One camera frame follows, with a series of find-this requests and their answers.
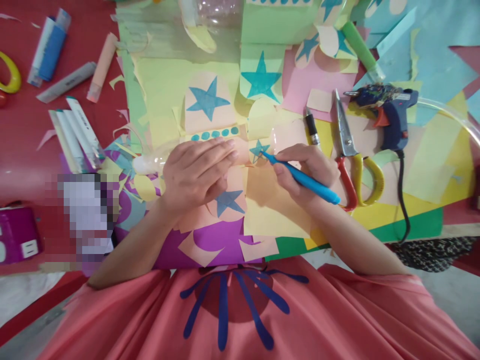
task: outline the yellow scissors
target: yellow scissors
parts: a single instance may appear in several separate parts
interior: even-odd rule
[[[348,196],[348,203],[343,208],[346,212],[354,210],[357,206],[365,207],[373,205],[382,196],[385,187],[385,178],[382,169],[377,165],[372,158],[366,156],[363,157],[356,149],[354,145],[354,139],[350,132],[349,123],[345,110],[340,101],[338,90],[336,91],[336,114],[338,117],[338,133],[341,146],[341,154],[335,161],[338,164],[340,170],[340,178],[345,186],[346,194]],[[345,168],[345,158],[353,157],[353,182],[350,178],[347,169]],[[374,188],[370,197],[363,201],[362,198],[362,176],[364,173],[364,166],[371,170],[374,179]]]

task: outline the blue paper star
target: blue paper star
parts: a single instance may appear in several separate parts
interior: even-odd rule
[[[341,31],[337,31],[337,33],[338,33],[338,50],[339,51],[342,50],[346,53],[353,55],[354,53],[350,51],[349,47],[346,44],[347,39],[345,39],[344,33]]]
[[[272,91],[272,86],[275,85],[278,79],[280,79],[282,73],[267,72],[267,67],[265,65],[265,55],[263,51],[261,52],[260,60],[258,61],[256,71],[242,72],[241,75],[251,84],[250,92],[248,93],[247,98],[251,98],[255,95],[264,94],[280,104],[280,101],[277,100]]]
[[[325,16],[323,17],[323,22],[327,20],[332,9],[337,5],[341,5],[341,4],[342,4],[342,0],[324,0],[323,3],[320,5],[321,8],[325,8]]]
[[[265,145],[264,146],[264,145],[262,145],[260,140],[257,140],[256,141],[256,146],[254,148],[250,149],[250,152],[253,154],[252,163],[255,164],[260,157],[260,153],[266,152],[269,147],[270,147],[270,145]]]
[[[211,82],[208,90],[205,91],[198,87],[190,87],[195,96],[196,103],[190,106],[187,111],[202,110],[206,117],[212,121],[214,119],[215,108],[230,105],[230,101],[217,96],[217,77]]]
[[[303,49],[300,51],[298,56],[296,57],[296,61],[298,61],[303,55],[306,56],[306,60],[308,61],[310,58],[310,53],[312,49],[316,47],[320,42],[317,40],[319,38],[319,33],[317,32],[314,37],[311,39],[303,40]]]
[[[227,209],[233,209],[239,213],[245,214],[245,211],[235,202],[235,199],[243,193],[243,190],[225,191],[216,198],[216,216],[220,217]]]

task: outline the hand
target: hand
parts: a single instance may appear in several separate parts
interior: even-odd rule
[[[301,170],[326,187],[331,187],[339,178],[340,171],[337,163],[326,157],[316,146],[297,144],[280,151],[275,158],[279,161],[298,161]],[[316,205],[325,200],[315,195],[312,191],[295,181],[285,165],[276,163],[273,165],[278,183],[288,191],[291,198],[307,212],[314,210]]]
[[[163,168],[165,193],[160,197],[169,215],[181,217],[227,189],[227,171],[238,158],[233,140],[187,141],[171,152]]]

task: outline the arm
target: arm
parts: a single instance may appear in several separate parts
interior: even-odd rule
[[[337,164],[316,146],[297,144],[281,151],[280,161],[300,161],[302,170],[326,186],[338,180]],[[287,168],[275,164],[278,183],[313,218],[332,249],[354,272],[363,275],[409,274],[398,257],[340,206],[330,204],[296,182]]]
[[[178,145],[163,169],[165,194],[88,280],[104,289],[150,270],[170,230],[185,212],[209,203],[227,188],[226,174],[238,157],[232,141],[216,138]]]

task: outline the person's right hand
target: person's right hand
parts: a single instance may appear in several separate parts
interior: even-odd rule
[[[303,172],[326,187],[331,187],[340,176],[337,163],[326,157],[316,146],[299,143],[280,151],[275,158],[283,162],[300,162]],[[287,190],[291,198],[308,213],[313,211],[318,203],[326,203],[325,200],[295,181],[285,165],[276,163],[273,165],[273,169],[280,186]]]

